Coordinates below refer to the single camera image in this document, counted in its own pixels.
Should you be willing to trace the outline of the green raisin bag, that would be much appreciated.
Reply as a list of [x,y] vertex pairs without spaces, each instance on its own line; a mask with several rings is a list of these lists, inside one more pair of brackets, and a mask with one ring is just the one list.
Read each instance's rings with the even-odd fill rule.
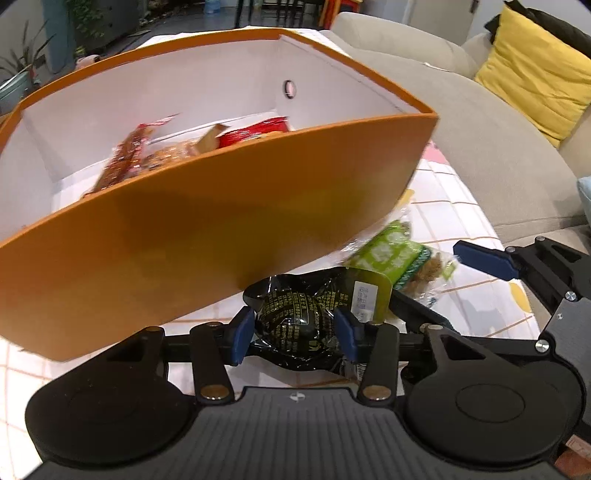
[[412,238],[406,207],[359,234],[342,250],[344,264],[385,275],[394,290],[427,307],[437,303],[459,267],[457,258]]

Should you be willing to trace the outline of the black green nut bag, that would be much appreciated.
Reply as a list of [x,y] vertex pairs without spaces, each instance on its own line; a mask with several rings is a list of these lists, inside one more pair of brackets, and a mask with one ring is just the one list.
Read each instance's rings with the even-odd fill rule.
[[384,322],[392,290],[385,275],[346,266],[264,278],[242,294],[256,312],[249,354],[287,370],[338,373],[346,357],[335,336],[335,308],[363,324],[361,357],[375,339],[365,328]]

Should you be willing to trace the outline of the clear caramel nut bag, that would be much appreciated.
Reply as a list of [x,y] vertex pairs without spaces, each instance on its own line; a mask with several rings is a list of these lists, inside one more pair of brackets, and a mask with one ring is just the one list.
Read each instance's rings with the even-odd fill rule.
[[218,136],[228,126],[215,124],[200,139],[185,140],[162,147],[139,161],[136,172],[146,173],[171,163],[185,161],[201,154],[209,153],[219,146]]

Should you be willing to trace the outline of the red cartoon snack bag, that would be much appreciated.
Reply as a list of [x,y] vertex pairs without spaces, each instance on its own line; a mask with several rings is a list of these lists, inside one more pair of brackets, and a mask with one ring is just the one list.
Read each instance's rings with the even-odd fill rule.
[[276,116],[249,126],[233,129],[217,137],[218,147],[225,148],[264,136],[287,133],[290,131],[286,116]]

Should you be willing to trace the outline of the red Mimi fries bag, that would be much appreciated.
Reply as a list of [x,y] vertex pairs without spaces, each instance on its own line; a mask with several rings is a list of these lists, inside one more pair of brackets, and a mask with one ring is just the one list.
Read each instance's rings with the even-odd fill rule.
[[93,187],[83,197],[98,193],[123,181],[131,169],[136,166],[147,145],[150,135],[160,126],[166,125],[177,113],[164,118],[138,124],[114,149],[108,162]]

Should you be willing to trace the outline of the lemon pattern tablecloth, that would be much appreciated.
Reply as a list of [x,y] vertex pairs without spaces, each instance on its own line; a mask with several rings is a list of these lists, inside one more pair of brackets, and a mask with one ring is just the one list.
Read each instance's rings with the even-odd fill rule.
[[394,223],[410,292],[461,332],[538,331],[522,285],[463,267],[499,238],[430,108],[321,34],[182,34],[71,73],[1,128],[1,475],[39,456],[30,397],[135,330],[226,321],[276,273],[348,260]]

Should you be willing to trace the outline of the beige sofa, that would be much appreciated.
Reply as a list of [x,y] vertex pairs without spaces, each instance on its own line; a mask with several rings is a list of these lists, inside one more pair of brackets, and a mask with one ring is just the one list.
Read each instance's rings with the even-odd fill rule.
[[486,34],[457,45],[402,23],[343,12],[325,36],[398,83],[439,116],[433,139],[505,245],[544,236],[584,253],[590,226],[577,181],[590,173],[590,116],[552,146],[474,76],[492,45]]

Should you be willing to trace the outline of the light blue cushion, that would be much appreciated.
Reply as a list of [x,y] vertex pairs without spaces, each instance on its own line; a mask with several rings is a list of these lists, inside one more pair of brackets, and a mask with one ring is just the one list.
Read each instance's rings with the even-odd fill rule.
[[579,178],[577,189],[587,222],[591,225],[591,176]]

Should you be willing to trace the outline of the orange cardboard box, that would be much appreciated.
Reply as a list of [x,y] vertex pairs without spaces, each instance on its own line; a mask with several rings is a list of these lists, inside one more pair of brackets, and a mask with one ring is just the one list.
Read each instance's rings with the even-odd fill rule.
[[[140,123],[161,141],[283,114],[290,131],[83,193]],[[166,41],[25,98],[1,129],[1,336],[66,361],[342,246],[394,207],[437,124],[409,92],[283,29]]]

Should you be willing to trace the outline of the yellow cushion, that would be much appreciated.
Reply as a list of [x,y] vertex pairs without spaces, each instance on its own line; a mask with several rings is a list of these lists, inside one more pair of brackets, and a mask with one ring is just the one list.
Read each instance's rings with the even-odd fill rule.
[[554,147],[590,105],[590,59],[508,6],[475,81],[522,113]]

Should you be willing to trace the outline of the orange stool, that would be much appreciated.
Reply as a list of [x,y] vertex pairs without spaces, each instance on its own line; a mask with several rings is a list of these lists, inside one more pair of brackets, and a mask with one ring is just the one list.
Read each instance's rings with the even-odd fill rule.
[[335,17],[344,10],[349,8],[354,13],[359,13],[363,0],[325,0],[324,6],[322,6],[322,12],[320,19],[318,20],[318,26],[324,29],[330,29]]

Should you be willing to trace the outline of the grey plant pot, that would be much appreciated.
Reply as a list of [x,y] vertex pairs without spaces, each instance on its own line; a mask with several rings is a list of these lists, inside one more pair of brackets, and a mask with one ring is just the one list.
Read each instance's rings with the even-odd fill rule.
[[34,83],[28,69],[7,80],[0,88],[0,113],[10,113],[18,103],[34,91]]

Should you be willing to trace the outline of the dark drawer cabinet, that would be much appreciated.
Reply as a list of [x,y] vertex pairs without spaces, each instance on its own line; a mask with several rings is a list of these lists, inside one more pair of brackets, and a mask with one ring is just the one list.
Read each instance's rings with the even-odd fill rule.
[[90,26],[91,33],[83,38],[86,51],[102,50],[139,26],[136,0],[99,0],[93,1],[92,7],[98,19]]

